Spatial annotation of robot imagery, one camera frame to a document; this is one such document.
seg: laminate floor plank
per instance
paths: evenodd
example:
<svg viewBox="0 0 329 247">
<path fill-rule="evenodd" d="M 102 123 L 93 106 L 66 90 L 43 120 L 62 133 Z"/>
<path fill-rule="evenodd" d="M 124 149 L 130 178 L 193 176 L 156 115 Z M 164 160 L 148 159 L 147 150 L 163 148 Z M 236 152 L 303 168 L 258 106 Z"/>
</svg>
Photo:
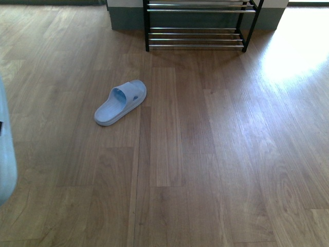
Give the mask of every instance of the laminate floor plank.
<svg viewBox="0 0 329 247">
<path fill-rule="evenodd" d="M 228 90 L 205 90 L 234 242 L 274 241 L 256 164 Z"/>
<path fill-rule="evenodd" d="M 185 154 L 191 246 L 233 246 L 221 172 L 214 154 Z"/>
<path fill-rule="evenodd" d="M 88 84 L 88 89 L 79 110 L 65 161 L 61 164 L 58 186 L 92 185 L 94 182 L 102 130 L 94 121 L 94 113 L 103 104 L 103 99 L 95 95 L 107 90 L 106 81 L 110 75 L 111 72 L 102 70 L 95 72 L 90 81 L 84 81 Z"/>
<path fill-rule="evenodd" d="M 151 179 L 151 108 L 142 107 L 136 198 L 134 247 L 149 246 Z"/>
<path fill-rule="evenodd" d="M 278 247 L 276 242 L 236 243 L 234 247 Z"/>
<path fill-rule="evenodd" d="M 201 81 L 194 68 L 198 67 L 194 55 L 180 55 L 177 59 L 184 66 L 177 66 L 176 84 L 181 142 L 183 153 L 214 153 L 209 116 Z"/>
<path fill-rule="evenodd" d="M 101 148 L 84 246 L 126 246 L 134 148 Z"/>
<path fill-rule="evenodd" d="M 174 68 L 154 68 L 151 119 L 151 186 L 181 186 L 181 138 Z"/>
<path fill-rule="evenodd" d="M 21 240 L 21 241 L 7 241 L 0 242 L 0 247 L 35 247 L 38 246 L 39 240 Z"/>
<path fill-rule="evenodd" d="M 152 187 L 148 246 L 190 247 L 185 187 Z"/>
<path fill-rule="evenodd" d="M 57 187 L 37 246 L 82 246 L 93 188 Z"/>
<path fill-rule="evenodd" d="M 19 183 L 12 197 L 1 207 L 1 241 L 41 238 L 53 195 L 54 187 Z"/>
</svg>

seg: metal rack bar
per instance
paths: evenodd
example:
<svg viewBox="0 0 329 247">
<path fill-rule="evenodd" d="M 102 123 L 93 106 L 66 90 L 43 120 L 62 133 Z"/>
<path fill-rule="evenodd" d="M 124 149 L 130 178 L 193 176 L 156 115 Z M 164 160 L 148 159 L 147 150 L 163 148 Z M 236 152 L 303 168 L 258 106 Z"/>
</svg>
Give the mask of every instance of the metal rack bar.
<svg viewBox="0 0 329 247">
<path fill-rule="evenodd" d="M 205 5 L 205 4 L 148 4 L 152 8 L 241 8 L 241 7 L 253 7 L 253 5 L 247 5 L 247 2 L 244 2 L 242 5 Z"/>
<path fill-rule="evenodd" d="M 210 47 L 210 48 L 224 48 L 224 47 L 231 47 L 231 48 L 242 48 L 243 45 L 154 45 L 150 44 L 151 47 Z"/>
<path fill-rule="evenodd" d="M 211 32 L 150 32 L 150 36 L 161 35 L 161 36 L 239 36 L 238 33 L 211 33 Z"/>
<path fill-rule="evenodd" d="M 150 38 L 150 41 L 219 41 L 219 42 L 241 42 L 242 40 L 231 40 L 231 39 L 158 39 Z"/>
<path fill-rule="evenodd" d="M 148 9 L 148 12 L 180 12 L 180 13 L 256 13 L 255 10 L 192 10 L 192 9 Z"/>
<path fill-rule="evenodd" d="M 236 30 L 236 28 L 189 28 L 189 27 L 151 27 L 150 28 L 158 30 L 158 29 L 164 29 L 164 30 Z"/>
</svg>

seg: light blue slide sandal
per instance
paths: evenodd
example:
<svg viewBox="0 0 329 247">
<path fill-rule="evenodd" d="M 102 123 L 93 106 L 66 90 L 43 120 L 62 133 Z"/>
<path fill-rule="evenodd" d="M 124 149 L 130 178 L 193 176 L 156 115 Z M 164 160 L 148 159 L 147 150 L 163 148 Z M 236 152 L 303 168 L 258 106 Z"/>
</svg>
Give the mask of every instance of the light blue slide sandal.
<svg viewBox="0 0 329 247">
<path fill-rule="evenodd" d="M 17 166 L 12 142 L 5 88 L 0 77 L 0 206 L 13 193 Z"/>
<path fill-rule="evenodd" d="M 95 112 L 95 121 L 101 126 L 109 126 L 125 114 L 139 106 L 146 97 L 146 86 L 140 80 L 126 82 L 114 87 L 108 100 Z"/>
</svg>

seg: wooden floor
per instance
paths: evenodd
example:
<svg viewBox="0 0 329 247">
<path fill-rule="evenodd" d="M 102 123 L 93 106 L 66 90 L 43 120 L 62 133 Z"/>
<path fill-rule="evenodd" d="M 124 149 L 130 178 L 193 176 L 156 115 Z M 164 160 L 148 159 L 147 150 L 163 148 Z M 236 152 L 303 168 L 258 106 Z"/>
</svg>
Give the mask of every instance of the wooden floor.
<svg viewBox="0 0 329 247">
<path fill-rule="evenodd" d="M 0 246 L 329 246 L 325 23 L 286 9 L 245 54 L 147 53 L 104 6 L 1 6 L 19 181 Z M 133 79 L 146 100 L 98 126 Z"/>
</svg>

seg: wall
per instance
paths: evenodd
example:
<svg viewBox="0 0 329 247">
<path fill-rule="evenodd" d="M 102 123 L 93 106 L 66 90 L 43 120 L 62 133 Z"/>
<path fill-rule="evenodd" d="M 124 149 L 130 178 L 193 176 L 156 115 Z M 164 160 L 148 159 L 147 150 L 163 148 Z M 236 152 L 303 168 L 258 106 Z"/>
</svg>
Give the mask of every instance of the wall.
<svg viewBox="0 0 329 247">
<path fill-rule="evenodd" d="M 112 28 L 143 29 L 143 1 L 142 0 L 107 0 L 108 10 L 111 16 Z M 259 16 L 256 29 L 276 29 L 281 16 L 288 4 L 288 0 L 265 0 Z M 152 24 L 171 27 L 224 27 L 234 23 L 236 16 L 227 14 L 187 14 L 188 23 L 184 14 L 174 18 L 170 14 L 157 14 L 151 16 Z M 248 27 L 252 15 L 245 15 L 242 28 Z"/>
</svg>

